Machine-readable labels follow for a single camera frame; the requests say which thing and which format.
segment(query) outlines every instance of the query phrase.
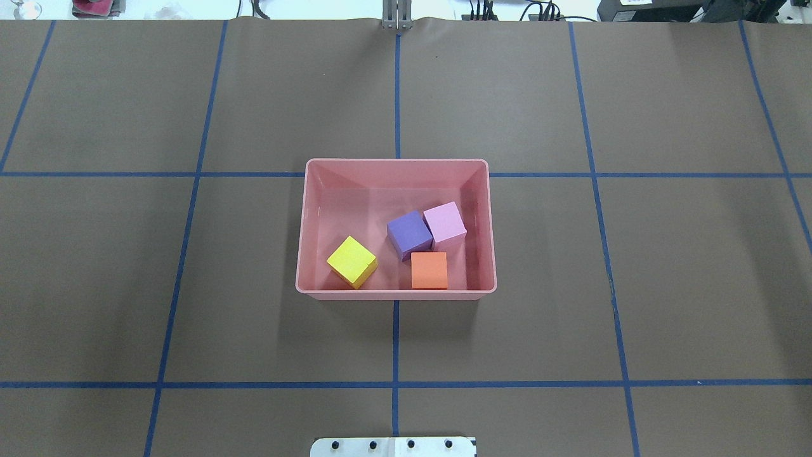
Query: grid line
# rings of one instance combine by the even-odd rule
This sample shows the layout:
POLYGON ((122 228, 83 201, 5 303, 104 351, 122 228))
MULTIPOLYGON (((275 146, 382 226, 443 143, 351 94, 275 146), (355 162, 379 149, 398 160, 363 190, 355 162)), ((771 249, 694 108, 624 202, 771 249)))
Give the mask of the grid line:
MULTIPOLYGON (((810 179, 812 173, 789 173, 793 179, 810 179)), ((219 178, 268 177, 302 178, 304 172, 0 172, 0 177, 76 177, 76 178, 219 178)), ((786 173, 705 173, 705 172, 596 172, 598 179, 784 179, 786 173)), ((492 178, 591 178, 591 172, 490 172, 492 178)))
POLYGON ((620 311, 617 307, 617 294, 615 293, 615 278, 611 270, 611 256, 609 255, 609 242, 607 240, 606 226, 603 222, 603 206, 601 205, 600 188, 598 187, 598 174, 595 170, 595 157, 592 151, 592 138, 590 136, 590 123, 586 116, 586 101, 584 99, 584 86, 581 81, 581 68, 578 65, 578 49, 575 40, 575 29, 572 22, 567 22, 569 28, 569 41, 572 47, 572 65, 575 68, 575 83, 578 88, 578 103, 581 105, 581 122, 584 127, 584 141, 586 144, 586 155, 590 161, 590 175, 592 177, 592 193, 595 198, 595 210, 598 213, 598 231, 601 233, 601 245, 603 248, 603 262, 609 280, 609 292, 611 296, 611 307, 615 321, 615 339, 617 342, 617 353, 620 359, 620 375, 623 377, 623 391, 626 397, 626 414, 628 416, 628 429, 632 439, 632 452, 634 457, 640 457, 640 443, 637 440, 637 421, 634 418, 634 403, 632 400, 632 389, 628 385, 628 366, 626 365, 626 350, 623 343, 623 329, 620 327, 620 311))
POLYGON ((801 209, 801 202, 798 200, 798 195, 795 193, 793 178, 789 173, 787 159, 784 157, 784 152, 781 150, 781 143, 778 141, 778 133, 775 131, 775 125, 773 125, 772 116, 770 116, 770 109, 767 107, 767 101, 764 99, 761 84, 758 82, 758 74, 756 73, 756 67, 753 63, 753 55, 750 53, 750 44, 747 40, 747 32, 745 31, 745 23, 743 20, 739 20, 739 32, 741 34, 741 44, 745 47, 745 55, 747 56, 747 65, 750 68, 750 75, 753 77, 753 86, 755 86, 758 101, 761 103, 764 118, 767 120, 767 127, 770 129, 770 137, 772 138, 772 143, 775 146, 775 153, 778 155, 779 162, 781 162, 781 169, 784 170, 784 178, 787 181, 789 196, 793 199, 795 212, 798 214, 798 220, 801 222, 801 230, 803 230, 804 237, 806 238, 806 247, 809 248, 809 251, 812 254, 812 237, 810 236, 810 230, 806 225, 806 218, 804 217, 804 211, 801 209))
MULTIPOLYGON (((395 35, 395 159, 400 159, 400 33, 395 35)), ((392 436, 400 435, 400 300, 392 303, 392 436)))
POLYGON ((17 136, 17 128, 19 128, 19 123, 23 119, 23 113, 25 112, 26 105, 28 105, 28 98, 31 96, 31 91, 34 89, 34 82, 37 80, 37 75, 40 72, 42 60, 45 59, 45 52, 48 50, 50 39, 54 35, 54 28, 56 28, 56 21, 52 20, 48 27, 48 33, 45 35, 45 40, 42 42, 42 49, 40 49, 40 55, 37 57, 37 63, 34 64, 34 70, 31 72, 31 78, 28 80, 28 86, 25 88, 25 94, 19 103, 19 110, 17 110, 17 116, 14 118, 14 124, 11 126, 11 132, 8 135, 8 141, 6 141, 6 148, 2 152, 2 158, 0 158, 0 172, 2 172, 6 166, 8 155, 11 153, 11 145, 14 144, 14 137, 17 136))
POLYGON ((169 308, 169 317, 166 319, 166 335, 163 339, 163 348, 161 352, 161 363, 158 366, 158 381, 155 386, 155 395, 153 397, 152 412, 149 415, 149 427, 147 428, 147 438, 144 444, 144 457, 149 457, 152 453, 152 443, 155 436, 155 425, 158 422, 158 410, 161 407, 161 393, 164 375, 166 374, 166 361, 169 359, 169 347, 172 340, 172 330, 175 327, 175 313, 178 308, 178 298, 180 296, 180 282, 184 275, 184 265, 186 263, 186 252, 189 246, 189 235, 192 232, 192 220, 195 214, 195 205, 197 203, 197 191, 200 188, 201 172, 203 170, 203 159, 205 158, 205 148, 209 139, 209 126, 211 124, 211 113, 214 109, 214 97, 217 94, 217 82, 220 73, 220 64, 222 62, 222 50, 226 44, 226 33, 228 31, 228 21, 222 22, 222 29, 220 32, 220 44, 217 51, 217 60, 214 64, 214 75, 211 81, 211 90, 209 92, 209 105, 206 108, 205 121, 203 123, 203 134, 201 135, 201 147, 197 154, 197 169, 195 173, 194 183, 192 184, 192 196, 189 198, 189 210, 186 215, 186 226, 184 227, 184 239, 180 247, 180 257, 178 259, 178 271, 175 275, 175 287, 172 290, 172 302, 169 308))
MULTIPOLYGON (((179 381, 163 390, 348 390, 348 389, 590 389, 598 387, 717 387, 812 385, 812 378, 651 379, 604 381, 179 381)), ((0 389, 136 389, 152 390, 157 382, 0 381, 0 389)))

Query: red object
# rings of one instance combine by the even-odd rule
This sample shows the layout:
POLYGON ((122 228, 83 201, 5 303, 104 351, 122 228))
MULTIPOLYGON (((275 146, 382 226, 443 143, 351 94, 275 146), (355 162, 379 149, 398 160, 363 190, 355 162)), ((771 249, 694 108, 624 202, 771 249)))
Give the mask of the red object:
POLYGON ((304 197, 296 288, 320 300, 476 300, 496 289, 488 164, 480 159, 311 159, 304 197), (468 235, 447 253, 448 289, 412 289, 387 223, 454 202, 468 235), (352 235, 378 257, 364 288, 347 290, 324 260, 352 235))
POLYGON ((73 0, 73 7, 87 15, 107 17, 113 9, 113 0, 73 0))

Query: pink cube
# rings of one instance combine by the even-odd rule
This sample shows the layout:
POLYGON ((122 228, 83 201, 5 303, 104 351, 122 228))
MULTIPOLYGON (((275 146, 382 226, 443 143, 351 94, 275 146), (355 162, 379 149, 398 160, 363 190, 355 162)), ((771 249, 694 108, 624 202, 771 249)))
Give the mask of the pink cube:
POLYGON ((434 242, 431 250, 448 252, 465 241, 465 226, 456 203, 449 202, 423 211, 423 219, 429 226, 434 242))

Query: cube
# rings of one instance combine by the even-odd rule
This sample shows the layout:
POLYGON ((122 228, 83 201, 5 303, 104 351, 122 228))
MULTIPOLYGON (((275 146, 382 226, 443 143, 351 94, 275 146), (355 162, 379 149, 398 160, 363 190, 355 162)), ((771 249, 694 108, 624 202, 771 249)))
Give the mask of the cube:
POLYGON ((430 250, 434 240, 417 211, 402 215, 387 224, 387 235, 401 262, 409 260, 412 252, 430 250))
POLYGON ((353 237, 347 237, 327 263, 353 289, 359 289, 378 267, 378 259, 353 237))
POLYGON ((412 253, 412 289, 448 289, 445 252, 412 253))
POLYGON ((448 252, 465 241, 468 230, 462 223, 456 203, 449 202, 423 211, 423 217, 434 237, 431 250, 448 252))

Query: black device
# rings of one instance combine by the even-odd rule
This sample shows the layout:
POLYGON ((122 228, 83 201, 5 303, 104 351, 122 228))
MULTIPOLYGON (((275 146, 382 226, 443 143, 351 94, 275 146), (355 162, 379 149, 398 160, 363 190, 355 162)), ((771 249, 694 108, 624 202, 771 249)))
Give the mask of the black device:
POLYGON ((787 0, 705 0, 701 22, 777 22, 775 14, 787 0))
POLYGON ((690 22, 700 7, 702 0, 652 0, 648 5, 623 5, 620 0, 601 0, 598 17, 605 22, 690 22))

